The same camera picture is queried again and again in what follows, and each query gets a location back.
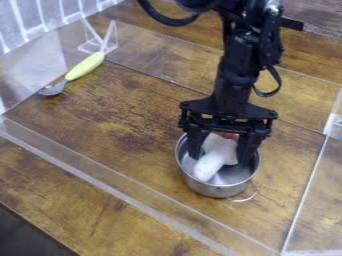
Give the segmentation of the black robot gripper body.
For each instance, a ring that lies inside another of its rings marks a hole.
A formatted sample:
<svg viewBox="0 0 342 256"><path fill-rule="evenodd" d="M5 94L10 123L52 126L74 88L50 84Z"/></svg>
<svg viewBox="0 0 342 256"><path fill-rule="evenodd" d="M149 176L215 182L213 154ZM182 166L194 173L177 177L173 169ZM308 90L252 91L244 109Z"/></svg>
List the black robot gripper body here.
<svg viewBox="0 0 342 256"><path fill-rule="evenodd" d="M236 65L220 58L213 90L209 96L182 101L177 126L185 133L219 131L243 136L267 137L277 113L249 102L249 94L272 97L279 88L260 91L255 87L259 71L243 74Z"/></svg>

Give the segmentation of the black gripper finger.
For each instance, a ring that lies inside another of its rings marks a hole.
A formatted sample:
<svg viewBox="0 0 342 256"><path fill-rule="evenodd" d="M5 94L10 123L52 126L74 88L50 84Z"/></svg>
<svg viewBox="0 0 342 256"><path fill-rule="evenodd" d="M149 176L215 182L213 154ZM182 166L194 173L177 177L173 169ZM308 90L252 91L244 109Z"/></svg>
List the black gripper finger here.
<svg viewBox="0 0 342 256"><path fill-rule="evenodd" d="M193 128L186 132L188 154L192 159L197 159L200 155L201 145L207 137L207 131Z"/></svg>
<svg viewBox="0 0 342 256"><path fill-rule="evenodd" d="M244 164L249 161L265 137L265 133L256 132L243 133L239 135L236 146L236 157L239 164Z"/></svg>

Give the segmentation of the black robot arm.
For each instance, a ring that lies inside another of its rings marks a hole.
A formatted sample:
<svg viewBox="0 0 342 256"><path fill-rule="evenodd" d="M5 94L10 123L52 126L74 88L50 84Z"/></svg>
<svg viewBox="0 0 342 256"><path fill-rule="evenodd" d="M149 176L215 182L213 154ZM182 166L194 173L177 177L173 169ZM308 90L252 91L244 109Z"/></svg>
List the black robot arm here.
<svg viewBox="0 0 342 256"><path fill-rule="evenodd" d="M188 154L198 158L201 145L212 132L239 135L236 158L245 163L271 133L277 113L248 102L251 94L271 97L277 91L255 87L259 73L273 77L280 61L279 0L219 0L212 9L223 21L224 52L217 65L212 94L180 103L178 127L186 134Z"/></svg>

